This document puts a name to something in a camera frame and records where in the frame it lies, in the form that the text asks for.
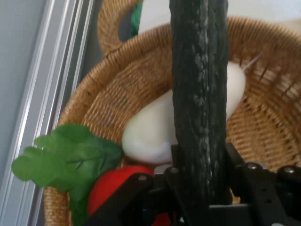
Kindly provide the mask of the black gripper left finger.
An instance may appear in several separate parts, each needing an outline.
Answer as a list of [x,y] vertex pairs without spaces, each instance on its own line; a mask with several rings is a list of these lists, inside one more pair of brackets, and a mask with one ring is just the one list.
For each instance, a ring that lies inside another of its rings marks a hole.
[[166,213],[171,226],[184,226],[186,219],[178,197],[183,153],[171,146],[172,164],[159,166],[152,177],[135,173],[123,182],[88,218],[87,226],[151,226]]

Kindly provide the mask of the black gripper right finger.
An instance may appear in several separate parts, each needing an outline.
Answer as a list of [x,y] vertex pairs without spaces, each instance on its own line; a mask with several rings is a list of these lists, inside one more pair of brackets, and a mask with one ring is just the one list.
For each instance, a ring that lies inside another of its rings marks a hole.
[[257,226],[301,224],[300,167],[285,165],[272,172],[263,163],[245,162],[232,143],[225,151],[230,188],[249,205]]

